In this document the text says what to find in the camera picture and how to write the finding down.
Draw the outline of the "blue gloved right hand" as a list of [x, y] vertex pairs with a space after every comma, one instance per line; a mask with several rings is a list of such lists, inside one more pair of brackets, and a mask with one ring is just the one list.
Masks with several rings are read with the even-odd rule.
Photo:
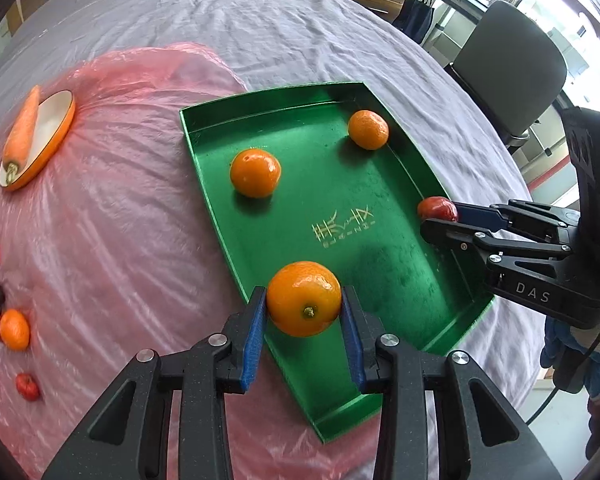
[[544, 348], [540, 363], [553, 367], [565, 389], [574, 379], [574, 388], [586, 389], [590, 400], [600, 404], [600, 324], [590, 330], [546, 318]]

